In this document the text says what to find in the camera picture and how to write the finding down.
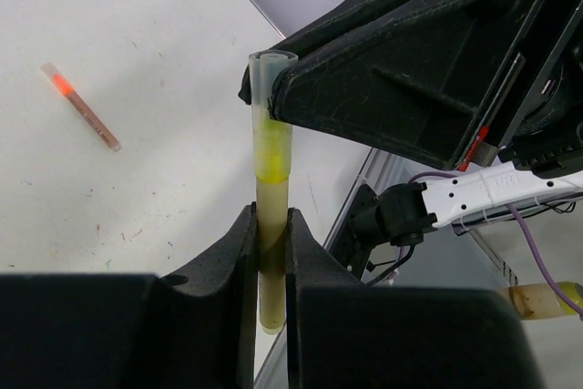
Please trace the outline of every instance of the red object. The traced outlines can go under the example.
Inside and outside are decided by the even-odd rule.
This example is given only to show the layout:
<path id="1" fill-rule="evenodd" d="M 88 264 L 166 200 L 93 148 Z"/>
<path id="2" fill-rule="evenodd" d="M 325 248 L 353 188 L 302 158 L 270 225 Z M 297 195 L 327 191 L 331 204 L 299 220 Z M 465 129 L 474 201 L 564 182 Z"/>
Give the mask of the red object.
<path id="1" fill-rule="evenodd" d="M 467 151 L 467 155 L 465 156 L 464 161 L 462 162 L 462 164 L 459 165 L 459 168 L 457 168 L 460 172 L 465 172 L 467 168 L 469 168 L 470 162 L 472 161 L 472 158 L 476 153 L 477 147 L 480 145 L 480 143 L 482 143 L 485 140 L 489 130 L 490 130 L 489 127 L 480 128 L 480 131 L 477 133 L 477 137 L 474 140 L 474 143 L 472 143 L 472 147 L 470 148 L 470 150 Z"/>

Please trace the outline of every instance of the table surface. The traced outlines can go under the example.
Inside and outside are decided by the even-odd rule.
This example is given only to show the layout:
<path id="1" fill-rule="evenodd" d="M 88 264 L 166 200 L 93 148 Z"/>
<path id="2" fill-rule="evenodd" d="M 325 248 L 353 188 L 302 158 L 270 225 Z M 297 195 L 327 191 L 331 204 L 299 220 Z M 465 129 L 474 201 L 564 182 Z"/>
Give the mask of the table surface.
<path id="1" fill-rule="evenodd" d="M 0 0 L 0 271 L 166 274 L 254 200 L 249 0 Z M 40 72 L 51 61 L 112 152 Z M 290 205 L 323 241 L 368 148 L 294 130 Z M 272 337 L 258 333 L 256 372 Z"/>

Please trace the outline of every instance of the brown marker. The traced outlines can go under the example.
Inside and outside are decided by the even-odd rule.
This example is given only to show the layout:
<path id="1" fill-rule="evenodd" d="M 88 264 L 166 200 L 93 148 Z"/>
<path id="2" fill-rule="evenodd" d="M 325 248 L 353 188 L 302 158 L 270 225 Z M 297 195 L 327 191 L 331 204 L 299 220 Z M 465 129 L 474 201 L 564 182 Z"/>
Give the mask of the brown marker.
<path id="1" fill-rule="evenodd" d="M 109 129 L 103 124 L 93 110 L 83 101 L 81 96 L 75 91 L 75 89 L 67 82 L 65 77 L 59 73 L 53 63 L 46 63 L 40 69 L 43 73 L 50 79 L 50 81 L 55 85 L 58 91 L 66 97 L 73 107 L 79 112 L 85 121 L 93 128 L 95 132 L 101 137 L 101 139 L 109 146 L 110 149 L 118 151 L 121 149 L 121 145 L 118 139 L 111 133 Z"/>

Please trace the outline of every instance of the purple cable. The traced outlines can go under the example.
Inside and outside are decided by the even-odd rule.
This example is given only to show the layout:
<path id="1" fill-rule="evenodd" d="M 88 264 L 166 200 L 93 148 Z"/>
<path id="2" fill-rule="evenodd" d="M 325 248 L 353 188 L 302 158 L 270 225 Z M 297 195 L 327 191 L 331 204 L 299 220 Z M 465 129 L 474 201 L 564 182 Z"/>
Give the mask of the purple cable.
<path id="1" fill-rule="evenodd" d="M 537 266 L 540 269 L 540 273 L 542 273 L 543 277 L 545 277 L 545 281 L 547 281 L 548 285 L 553 290 L 553 292 L 561 300 L 563 300 L 566 305 L 573 309 L 574 312 L 578 313 L 579 317 L 581 318 L 581 321 L 583 321 L 583 309 L 576 305 L 574 302 L 572 302 L 568 298 L 568 296 L 563 291 L 561 291 L 561 288 L 558 287 L 558 284 L 555 283 L 553 278 L 550 276 L 550 273 L 548 273 L 547 267 L 545 266 L 543 259 L 540 257 L 537 244 L 535 243 L 535 239 L 532 237 L 532 234 L 530 232 L 530 229 L 528 228 L 525 219 L 522 217 L 520 212 L 514 207 L 514 205 L 507 204 L 506 207 L 508 208 L 508 211 L 510 211 L 514 218 L 517 220 L 518 225 L 520 225 L 520 228 L 522 229 L 522 232 L 524 232 L 525 239 L 527 239 L 528 246 L 530 247 L 530 251 L 532 252 L 533 257 L 535 258 L 535 262 L 537 263 Z"/>
<path id="2" fill-rule="evenodd" d="M 427 178 L 427 177 L 454 178 L 455 175 L 453 175 L 451 173 L 438 172 L 437 170 L 433 170 L 433 171 L 429 171 L 429 172 L 422 172 L 422 173 L 418 173 L 417 175 L 415 175 L 414 177 L 409 179 L 409 184 L 416 182 L 418 179 Z M 401 248 L 399 248 L 399 255 L 397 256 L 397 261 L 400 261 L 404 257 L 405 254 L 406 254 L 406 252 L 404 251 L 404 246 L 402 246 Z M 387 277 L 387 280 L 389 280 L 389 281 L 393 280 L 394 277 L 396 277 L 398 274 L 399 274 L 398 271 L 392 272 Z"/>

